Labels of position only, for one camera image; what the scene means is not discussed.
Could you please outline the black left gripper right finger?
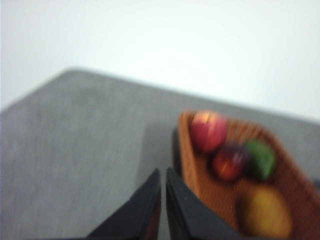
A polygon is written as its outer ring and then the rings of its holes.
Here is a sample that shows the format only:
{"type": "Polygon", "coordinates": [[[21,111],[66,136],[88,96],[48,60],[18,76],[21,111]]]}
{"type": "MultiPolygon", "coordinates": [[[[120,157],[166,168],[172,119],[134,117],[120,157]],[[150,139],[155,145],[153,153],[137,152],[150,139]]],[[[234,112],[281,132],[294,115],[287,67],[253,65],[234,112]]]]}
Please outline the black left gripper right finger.
{"type": "Polygon", "coordinates": [[[172,168],[166,170],[166,211],[173,240],[245,239],[203,204],[172,168]]]}

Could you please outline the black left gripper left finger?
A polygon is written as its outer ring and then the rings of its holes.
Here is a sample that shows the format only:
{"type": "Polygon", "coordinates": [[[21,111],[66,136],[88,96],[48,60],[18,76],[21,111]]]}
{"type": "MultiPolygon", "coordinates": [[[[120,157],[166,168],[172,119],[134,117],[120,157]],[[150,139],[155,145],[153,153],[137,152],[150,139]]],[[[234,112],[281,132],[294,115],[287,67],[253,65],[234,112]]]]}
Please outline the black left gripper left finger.
{"type": "Polygon", "coordinates": [[[134,194],[87,240],[156,240],[161,215],[161,177],[155,169],[134,194]]]}

